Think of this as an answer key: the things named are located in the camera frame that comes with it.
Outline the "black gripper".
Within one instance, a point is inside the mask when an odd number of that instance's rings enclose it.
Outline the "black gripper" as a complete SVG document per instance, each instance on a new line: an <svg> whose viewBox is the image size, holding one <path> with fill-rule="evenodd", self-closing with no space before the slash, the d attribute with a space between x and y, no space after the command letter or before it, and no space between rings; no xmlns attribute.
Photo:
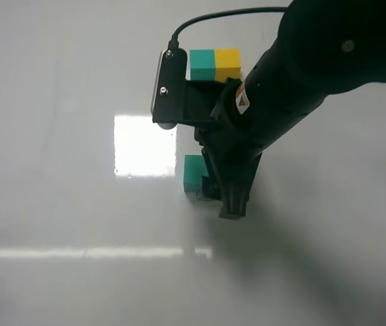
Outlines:
<svg viewBox="0 0 386 326"><path fill-rule="evenodd" d="M205 146L201 153L207 169L202 176L200 197L221 201L219 217L241 219L246 216L262 146L248 130L236 107L239 79L187 81L180 124L198 129L195 139Z"/></svg>

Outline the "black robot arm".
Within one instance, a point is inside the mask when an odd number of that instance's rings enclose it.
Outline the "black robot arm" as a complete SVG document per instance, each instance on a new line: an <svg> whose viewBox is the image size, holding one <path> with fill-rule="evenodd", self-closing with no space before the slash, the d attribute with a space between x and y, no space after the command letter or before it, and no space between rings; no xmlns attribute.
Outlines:
<svg viewBox="0 0 386 326"><path fill-rule="evenodd" d="M386 83L386 1L293 1L243 81L227 81L198 132L223 219L245 216L262 152L333 94Z"/></svg>

